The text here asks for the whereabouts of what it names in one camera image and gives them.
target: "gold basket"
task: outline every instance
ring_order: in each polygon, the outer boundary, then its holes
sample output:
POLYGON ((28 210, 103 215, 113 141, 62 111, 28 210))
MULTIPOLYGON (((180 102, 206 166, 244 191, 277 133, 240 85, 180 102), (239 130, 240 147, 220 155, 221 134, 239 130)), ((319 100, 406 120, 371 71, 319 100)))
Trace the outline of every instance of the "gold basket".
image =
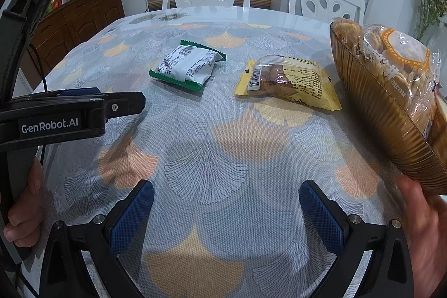
POLYGON ((371 135, 402 173, 424 190, 447 194, 447 171, 404 109, 339 40, 331 25, 332 54, 341 82, 371 135))

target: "cabinet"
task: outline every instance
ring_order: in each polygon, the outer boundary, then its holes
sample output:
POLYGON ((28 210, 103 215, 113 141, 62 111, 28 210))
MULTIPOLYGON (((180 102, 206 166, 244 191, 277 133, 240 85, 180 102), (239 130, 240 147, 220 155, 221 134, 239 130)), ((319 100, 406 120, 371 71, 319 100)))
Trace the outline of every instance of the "cabinet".
MULTIPOLYGON (((40 21, 31 39, 42 61, 44 75, 75 46, 124 17, 121 0, 70 0, 40 21)), ((41 82, 36 55, 29 48, 20 65, 32 88, 41 82)))

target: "metal bolt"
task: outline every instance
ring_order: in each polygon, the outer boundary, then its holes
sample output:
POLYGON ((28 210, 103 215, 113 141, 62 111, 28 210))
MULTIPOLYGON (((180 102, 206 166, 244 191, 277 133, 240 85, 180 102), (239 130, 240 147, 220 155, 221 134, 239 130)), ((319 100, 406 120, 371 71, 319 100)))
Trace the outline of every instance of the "metal bolt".
POLYGON ((402 227, 402 224, 399 220, 393 220, 391 221, 391 224, 393 225, 393 227, 395 227, 396 229, 400 229, 402 227))
POLYGON ((105 219, 106 219, 106 216, 104 216, 104 215, 96 215, 93 218, 93 223, 99 225, 99 224, 102 224, 105 219))
POLYGON ((349 215, 349 220, 353 224, 359 224, 362 222, 362 218, 359 215, 349 215))
POLYGON ((61 221, 61 220, 56 221, 56 222, 54 223, 53 227, 54 227, 56 230, 60 230, 60 229, 62 229, 62 227, 63 227, 63 221, 61 221))

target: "hand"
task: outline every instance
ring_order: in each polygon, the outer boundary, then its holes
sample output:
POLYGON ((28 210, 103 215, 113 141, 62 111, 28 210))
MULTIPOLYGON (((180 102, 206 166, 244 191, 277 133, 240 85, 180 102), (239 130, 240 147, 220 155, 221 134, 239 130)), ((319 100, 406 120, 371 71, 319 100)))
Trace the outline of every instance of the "hand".
POLYGON ((28 174, 28 187, 8 212, 9 224, 3 229, 8 241, 18 247, 33 246, 40 236, 40 223, 43 220, 41 203, 43 199, 42 167, 34 158, 28 174))
POLYGON ((408 177, 397 181, 405 200, 403 222, 413 268, 414 297, 430 298, 447 271, 447 204, 408 177))

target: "table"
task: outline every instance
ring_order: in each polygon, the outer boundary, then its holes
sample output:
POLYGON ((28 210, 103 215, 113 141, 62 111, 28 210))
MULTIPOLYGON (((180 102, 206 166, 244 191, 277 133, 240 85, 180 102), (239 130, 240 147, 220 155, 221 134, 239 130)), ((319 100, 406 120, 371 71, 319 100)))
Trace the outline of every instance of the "table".
MULTIPOLYGON (((120 261, 146 297, 309 296, 335 256, 303 218, 298 188, 308 179, 367 222, 402 215, 393 189, 399 172, 352 112, 328 24, 240 7, 149 12, 122 18, 73 49, 47 83, 139 90, 147 104, 138 116, 109 120, 102 137, 47 148, 42 238, 24 266, 34 286, 51 225, 107 214, 140 179, 153 182, 155 202, 147 228, 120 261), (202 95, 148 75, 181 39, 227 54, 202 95), (343 110, 236 97, 247 60, 271 53, 317 61, 343 110)), ((354 296, 367 258, 346 297, 354 296)))

